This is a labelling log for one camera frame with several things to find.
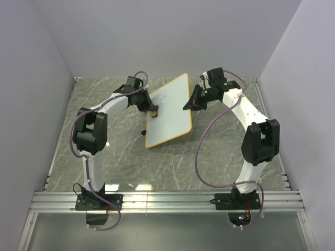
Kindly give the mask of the yellow framed whiteboard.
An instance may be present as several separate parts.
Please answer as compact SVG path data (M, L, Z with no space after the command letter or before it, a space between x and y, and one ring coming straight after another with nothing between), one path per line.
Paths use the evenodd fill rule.
M184 73L150 94L158 115L147 113L145 147L150 149L191 132L192 113L183 107L190 99L188 74Z

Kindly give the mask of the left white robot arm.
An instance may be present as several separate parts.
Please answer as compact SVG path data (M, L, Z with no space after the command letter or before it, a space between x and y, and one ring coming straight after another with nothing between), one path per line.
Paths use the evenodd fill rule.
M83 161L84 185L79 202L86 202L93 210L104 206L120 207L113 204L105 194L100 152L107 143L108 118L135 105L141 112L158 116L158 106L151 101L145 83L136 78L133 84L123 84L100 104L88 109L81 108L70 129L70 149L73 155Z

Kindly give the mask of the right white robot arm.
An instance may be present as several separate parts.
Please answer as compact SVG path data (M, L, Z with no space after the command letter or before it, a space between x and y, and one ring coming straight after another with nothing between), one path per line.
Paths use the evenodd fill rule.
M244 161L231 192L215 194L210 203L218 210L260 209L257 182L267 164L279 153L280 124L259 112L235 81L224 80L209 88L196 85L183 110L205 110L209 102L217 100L233 112L245 130L241 146Z

